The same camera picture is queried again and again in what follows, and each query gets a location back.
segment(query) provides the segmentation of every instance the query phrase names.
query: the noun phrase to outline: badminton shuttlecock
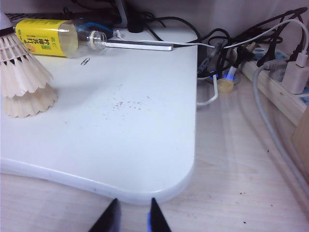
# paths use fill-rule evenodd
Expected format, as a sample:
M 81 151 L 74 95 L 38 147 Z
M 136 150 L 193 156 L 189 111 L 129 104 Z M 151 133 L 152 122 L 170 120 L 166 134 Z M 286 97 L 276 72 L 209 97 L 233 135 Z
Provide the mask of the badminton shuttlecock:
M 26 117 L 46 111 L 56 101 L 49 86 L 52 76 L 17 38 L 6 15 L 1 12 L 0 16 L 1 95 L 5 112 Z
M 38 88 L 34 93 L 27 92 L 24 96 L 3 98 L 3 108 L 7 115 L 12 117 L 27 117 L 45 112 L 57 101 L 57 95 L 49 84 L 45 88 Z

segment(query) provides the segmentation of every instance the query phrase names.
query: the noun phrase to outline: yellow bottle label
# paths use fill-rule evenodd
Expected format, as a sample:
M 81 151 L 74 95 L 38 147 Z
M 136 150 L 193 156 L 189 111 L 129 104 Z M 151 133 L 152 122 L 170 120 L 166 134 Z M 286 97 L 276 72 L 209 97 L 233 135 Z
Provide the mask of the yellow bottle label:
M 40 55 L 61 56 L 58 31 L 66 20 L 25 19 L 16 25 L 16 34 L 21 42 L 33 53 Z

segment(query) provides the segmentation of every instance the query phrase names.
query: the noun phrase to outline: silver metal bar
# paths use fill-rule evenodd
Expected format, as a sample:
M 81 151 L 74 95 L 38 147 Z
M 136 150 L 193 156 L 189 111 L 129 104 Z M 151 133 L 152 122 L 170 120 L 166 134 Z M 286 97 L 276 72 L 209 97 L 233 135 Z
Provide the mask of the silver metal bar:
M 170 43 L 136 42 L 122 40 L 107 40 L 106 47 L 129 48 L 139 50 L 172 51 L 174 46 Z

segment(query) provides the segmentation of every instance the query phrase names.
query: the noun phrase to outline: wall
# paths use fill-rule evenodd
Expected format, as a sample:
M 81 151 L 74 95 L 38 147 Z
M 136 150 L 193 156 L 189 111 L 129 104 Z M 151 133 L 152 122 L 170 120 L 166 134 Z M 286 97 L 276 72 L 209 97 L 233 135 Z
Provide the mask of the wall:
M 101 5 L 94 0 L 79 0 L 88 6 Z M 308 0 L 129 0 L 141 10 L 153 12 L 156 16 L 178 16 L 195 25 L 201 34 L 206 34 L 216 27 L 226 29 L 232 36 L 248 27 L 281 14 L 287 10 L 302 6 L 309 7 Z M 4 12 L 61 12 L 63 6 L 72 11 L 83 9 L 70 0 L 1 0 Z M 309 12 L 303 14 L 309 25 Z M 283 31 L 284 43 L 280 48 L 290 53 L 299 42 L 301 29 L 288 25 Z

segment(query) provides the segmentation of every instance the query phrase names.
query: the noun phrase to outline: wooden floor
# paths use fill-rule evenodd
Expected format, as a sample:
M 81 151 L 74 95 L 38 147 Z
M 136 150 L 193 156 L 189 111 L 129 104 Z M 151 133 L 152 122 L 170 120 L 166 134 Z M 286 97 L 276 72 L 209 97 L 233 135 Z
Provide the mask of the wooden floor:
M 309 199 L 276 150 L 255 106 L 251 83 L 244 78 L 235 87 L 197 110 L 192 181 L 179 196 L 160 204 L 172 231 L 309 231 Z M 208 88 L 198 87 L 199 101 L 211 97 Z M 294 152 L 294 125 L 264 97 L 263 102 Z M 49 181 L 2 174 L 1 232 L 86 232 L 110 202 Z M 122 231 L 147 231 L 149 206 L 121 207 Z

